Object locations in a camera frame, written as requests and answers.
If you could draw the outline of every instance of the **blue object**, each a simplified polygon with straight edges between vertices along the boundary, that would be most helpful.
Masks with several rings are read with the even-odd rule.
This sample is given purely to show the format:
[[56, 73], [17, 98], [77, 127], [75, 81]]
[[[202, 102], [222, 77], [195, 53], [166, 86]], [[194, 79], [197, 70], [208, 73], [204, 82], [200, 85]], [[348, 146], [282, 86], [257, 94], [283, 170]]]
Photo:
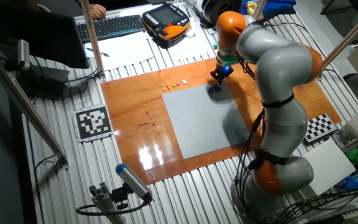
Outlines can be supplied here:
[[127, 164], [119, 164], [117, 167], [116, 167], [116, 173], [117, 175], [119, 175], [127, 166]]
[[341, 180], [337, 186], [347, 190], [358, 190], [358, 171], [356, 171], [356, 175], [348, 176]]
[[[242, 5], [239, 12], [247, 15], [246, 3], [252, 0], [242, 0]], [[264, 19], [271, 19], [282, 11], [290, 9], [296, 4], [296, 0], [267, 0], [266, 5], [262, 11]]]
[[107, 35], [121, 34], [121, 33], [130, 32], [130, 31], [135, 31], [135, 30], [138, 30], [138, 28], [136, 28], [136, 29], [130, 29], [130, 30], [123, 30], [123, 31], [119, 31], [119, 32], [113, 32], [113, 33], [109, 33], [109, 34], [107, 34]]

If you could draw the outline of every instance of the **desk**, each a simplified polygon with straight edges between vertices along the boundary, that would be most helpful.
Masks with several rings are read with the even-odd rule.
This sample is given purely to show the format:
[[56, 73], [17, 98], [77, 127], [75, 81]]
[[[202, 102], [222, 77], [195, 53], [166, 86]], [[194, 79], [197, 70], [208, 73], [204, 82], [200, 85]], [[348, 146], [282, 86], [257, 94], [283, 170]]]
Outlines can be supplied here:
[[[141, 7], [121, 10], [121, 14], [135, 14], [141, 11]], [[108, 12], [108, 16], [117, 16], [118, 11]], [[298, 15], [279, 16], [271, 20], [272, 23], [296, 22], [302, 24]], [[197, 26], [197, 35], [202, 37], [198, 46], [207, 51], [207, 56], [194, 55], [194, 57], [172, 60], [170, 49], [160, 48], [151, 39], [150, 48], [154, 58], [146, 62], [130, 66], [120, 67], [106, 72], [108, 80], [116, 80], [131, 77], [147, 72], [170, 68], [177, 65], [215, 58], [212, 45], [216, 36], [211, 29], [202, 29]], [[299, 30], [297, 27], [277, 27], [279, 35], [314, 49], [319, 49], [313, 39]], [[93, 72], [96, 63], [91, 59], [91, 68], [79, 70], [68, 68], [60, 63], [49, 60], [39, 60], [42, 66], [61, 68], [70, 71], [69, 79], [84, 77]], [[344, 80], [333, 72], [323, 72], [321, 81], [318, 82], [328, 100], [334, 106], [343, 124], [352, 116], [358, 114], [358, 101], [349, 91]], [[98, 141], [78, 143], [73, 127], [73, 112], [84, 107], [105, 104], [101, 83], [98, 78], [89, 79], [87, 82], [72, 82], [64, 89], [61, 100], [38, 99], [34, 107], [39, 112], [45, 124], [56, 136], [57, 141], [66, 150], [70, 168], [61, 170], [55, 167], [56, 159], [41, 164], [37, 169], [37, 177], [40, 180], [40, 199], [38, 201], [34, 184], [34, 172], [30, 170], [33, 183], [33, 196], [35, 209], [37, 211], [38, 223], [42, 223], [41, 206], [45, 223], [108, 223], [104, 217], [84, 217], [75, 213], [75, 208], [81, 205], [91, 204], [91, 194], [88, 187], [98, 186], [105, 181], [109, 189], [115, 189], [122, 185], [122, 180], [115, 174], [115, 166], [122, 162], [121, 155], [114, 136]], [[52, 156], [53, 152], [41, 140], [34, 128], [24, 119], [26, 150], [29, 166], [33, 167], [42, 159]], [[301, 156], [308, 152], [319, 142], [312, 146], [301, 144], [293, 153]], [[154, 196], [151, 207], [124, 215], [128, 223], [201, 223], [217, 222], [240, 223], [240, 219], [234, 213], [231, 205], [229, 188], [236, 173], [236, 157], [217, 162], [206, 167], [176, 175], [172, 178], [150, 184], [149, 187]], [[136, 196], [130, 195], [129, 206], [134, 208], [140, 204]], [[299, 221], [313, 220], [316, 217], [329, 212], [310, 212], [299, 219]]]
[[[183, 159], [161, 97], [163, 93], [215, 83], [209, 74], [215, 66], [216, 59], [211, 58], [101, 84], [111, 124], [118, 132], [116, 140], [122, 161], [146, 184], [154, 184], [241, 153], [243, 144]], [[233, 65], [233, 69], [234, 72], [225, 82], [250, 130], [262, 111], [260, 96], [255, 81], [244, 74], [241, 66]], [[182, 79], [187, 81], [186, 85], [162, 91], [167, 83], [180, 82]], [[308, 119], [327, 113], [335, 123], [341, 122], [317, 81], [294, 88], [294, 94], [305, 107]], [[254, 138], [250, 150], [257, 148], [260, 141], [260, 136]]]

